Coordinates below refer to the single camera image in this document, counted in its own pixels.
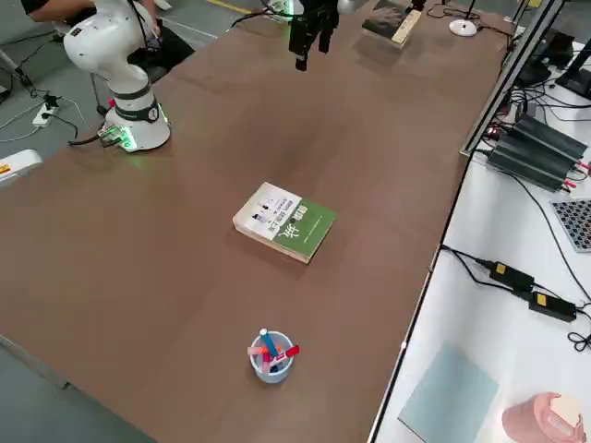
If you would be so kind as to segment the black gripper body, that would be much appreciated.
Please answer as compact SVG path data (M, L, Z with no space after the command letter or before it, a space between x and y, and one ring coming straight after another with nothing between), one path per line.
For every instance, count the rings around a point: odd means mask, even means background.
M297 14L298 18L309 20L313 18L339 19L337 0L301 0L303 10Z

